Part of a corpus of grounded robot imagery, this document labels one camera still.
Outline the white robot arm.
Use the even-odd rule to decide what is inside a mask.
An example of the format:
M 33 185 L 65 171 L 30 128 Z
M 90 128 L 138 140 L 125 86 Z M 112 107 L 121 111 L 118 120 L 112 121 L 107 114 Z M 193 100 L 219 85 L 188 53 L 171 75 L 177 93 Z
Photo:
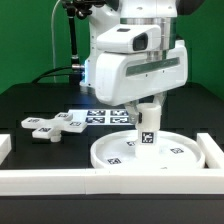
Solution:
M 80 82 L 107 105 L 123 104 L 129 122 L 139 119 L 138 101 L 184 85 L 185 42 L 176 38 L 176 18 L 205 0 L 96 0 L 90 3 L 90 55 Z

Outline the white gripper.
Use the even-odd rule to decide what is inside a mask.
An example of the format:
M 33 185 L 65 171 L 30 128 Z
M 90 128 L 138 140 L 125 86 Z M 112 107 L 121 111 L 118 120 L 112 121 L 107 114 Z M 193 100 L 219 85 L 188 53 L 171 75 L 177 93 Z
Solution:
M 103 53 L 96 63 L 96 97 L 112 106 L 124 104 L 129 122 L 135 125 L 139 111 L 134 100 L 154 95 L 153 105 L 163 106 L 167 97 L 164 91 L 184 85 L 187 76 L 187 51 L 183 40 L 177 40 L 166 58 L 157 61 L 150 61 L 147 53 Z

